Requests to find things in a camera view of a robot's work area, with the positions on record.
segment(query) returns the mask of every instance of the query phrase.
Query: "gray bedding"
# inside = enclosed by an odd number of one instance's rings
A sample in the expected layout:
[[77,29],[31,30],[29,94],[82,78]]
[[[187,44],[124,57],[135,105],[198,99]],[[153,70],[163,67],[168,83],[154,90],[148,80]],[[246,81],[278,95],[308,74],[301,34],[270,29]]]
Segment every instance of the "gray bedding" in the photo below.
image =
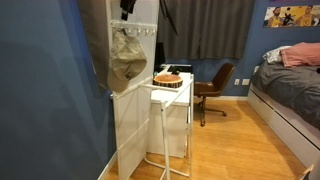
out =
[[320,129],[320,66],[285,68],[282,63],[262,63],[252,84],[278,103],[291,108]]

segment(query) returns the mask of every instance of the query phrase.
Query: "white bed frame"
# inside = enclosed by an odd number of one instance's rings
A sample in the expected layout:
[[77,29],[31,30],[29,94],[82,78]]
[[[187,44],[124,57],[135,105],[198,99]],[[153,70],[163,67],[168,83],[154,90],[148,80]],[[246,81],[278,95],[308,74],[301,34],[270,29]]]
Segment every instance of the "white bed frame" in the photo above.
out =
[[291,109],[250,86],[248,102],[297,158],[306,166],[315,164],[312,179],[320,179],[320,131]]

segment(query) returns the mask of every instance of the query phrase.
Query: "dark fabric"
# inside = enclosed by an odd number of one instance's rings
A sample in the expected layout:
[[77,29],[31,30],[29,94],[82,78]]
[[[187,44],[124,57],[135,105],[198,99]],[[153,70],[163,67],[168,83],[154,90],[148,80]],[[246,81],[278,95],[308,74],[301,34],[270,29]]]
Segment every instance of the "dark fabric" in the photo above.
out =
[[120,1],[120,7],[122,8],[122,14],[121,19],[122,20],[128,20],[128,13],[133,12],[134,4],[136,3],[136,0],[121,0]]
[[82,24],[101,90],[108,89],[109,40],[105,0],[78,0]]
[[169,58],[243,56],[255,0],[166,1],[179,36],[159,14],[158,42]]
[[252,84],[276,102],[292,109],[309,124],[320,129],[319,66],[285,68],[282,63],[259,67]]

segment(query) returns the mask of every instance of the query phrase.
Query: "bed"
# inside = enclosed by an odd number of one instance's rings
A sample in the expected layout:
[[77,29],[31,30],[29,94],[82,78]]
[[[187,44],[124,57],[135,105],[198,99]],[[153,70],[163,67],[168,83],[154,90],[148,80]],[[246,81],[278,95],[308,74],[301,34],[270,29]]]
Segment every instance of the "bed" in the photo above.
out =
[[249,104],[306,167],[320,168],[320,43],[279,47],[263,59]]

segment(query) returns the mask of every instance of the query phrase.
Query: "gray curtain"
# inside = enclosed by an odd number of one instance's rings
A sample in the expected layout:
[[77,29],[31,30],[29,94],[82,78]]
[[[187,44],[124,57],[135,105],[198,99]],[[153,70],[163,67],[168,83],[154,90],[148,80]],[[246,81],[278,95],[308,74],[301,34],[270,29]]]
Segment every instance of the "gray curtain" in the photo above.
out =
[[177,28],[159,12],[158,42],[176,59],[243,56],[255,0],[167,0]]
[[109,40],[105,0],[78,0],[100,90],[108,89]]

